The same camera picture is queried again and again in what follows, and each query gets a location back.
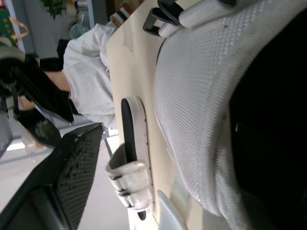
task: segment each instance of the wall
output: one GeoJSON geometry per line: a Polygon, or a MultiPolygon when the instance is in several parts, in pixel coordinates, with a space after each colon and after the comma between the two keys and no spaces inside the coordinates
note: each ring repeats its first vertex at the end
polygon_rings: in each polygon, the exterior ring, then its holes
{"type": "Polygon", "coordinates": [[[63,11],[62,16],[57,16],[54,20],[40,0],[19,1],[24,6],[35,52],[40,58],[57,57],[58,41],[61,38],[69,39],[69,27],[74,18],[63,11]]]}

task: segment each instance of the person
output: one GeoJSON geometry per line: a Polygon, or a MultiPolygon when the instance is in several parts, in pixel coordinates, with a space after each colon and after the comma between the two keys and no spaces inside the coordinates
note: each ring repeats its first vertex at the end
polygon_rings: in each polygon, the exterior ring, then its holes
{"type": "Polygon", "coordinates": [[[79,114],[110,128],[116,128],[116,121],[106,42],[114,32],[112,27],[97,24],[68,42],[62,71],[45,72],[60,90],[69,93],[79,114]]]}

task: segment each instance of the textured black surface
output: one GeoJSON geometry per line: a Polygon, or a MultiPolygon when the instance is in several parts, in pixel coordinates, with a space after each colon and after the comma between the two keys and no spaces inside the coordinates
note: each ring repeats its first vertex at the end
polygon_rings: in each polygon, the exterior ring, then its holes
{"type": "Polygon", "coordinates": [[[76,230],[91,190],[96,169],[101,130],[81,137],[54,187],[64,213],[76,230]]]}
{"type": "Polygon", "coordinates": [[[59,204],[60,208],[46,211],[43,216],[63,213],[69,228],[62,229],[76,230],[92,186],[102,133],[101,124],[92,124],[66,134],[54,151],[32,170],[4,208],[0,214],[0,230],[7,229],[34,190],[46,187],[50,188],[50,194],[55,193],[50,202],[59,204]]]}

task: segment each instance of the white slipper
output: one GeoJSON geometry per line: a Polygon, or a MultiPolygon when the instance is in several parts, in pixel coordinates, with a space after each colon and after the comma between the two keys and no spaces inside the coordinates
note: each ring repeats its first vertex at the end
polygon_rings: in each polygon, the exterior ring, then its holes
{"type": "Polygon", "coordinates": [[[115,151],[106,172],[121,202],[144,220],[154,208],[145,111],[135,96],[124,98],[121,110],[125,143],[115,151]]]}

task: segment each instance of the black clip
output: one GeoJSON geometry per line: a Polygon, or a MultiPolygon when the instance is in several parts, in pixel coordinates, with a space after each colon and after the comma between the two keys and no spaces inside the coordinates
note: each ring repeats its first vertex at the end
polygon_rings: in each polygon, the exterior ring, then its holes
{"type": "Polygon", "coordinates": [[[175,1],[176,0],[158,0],[158,6],[175,25],[181,25],[179,22],[179,15],[183,12],[183,8],[175,3],[175,1]]]}
{"type": "Polygon", "coordinates": [[[165,23],[175,24],[169,17],[167,17],[160,8],[152,8],[149,12],[149,15],[143,25],[143,30],[151,35],[159,35],[159,27],[155,26],[157,20],[163,21],[165,23]]]}

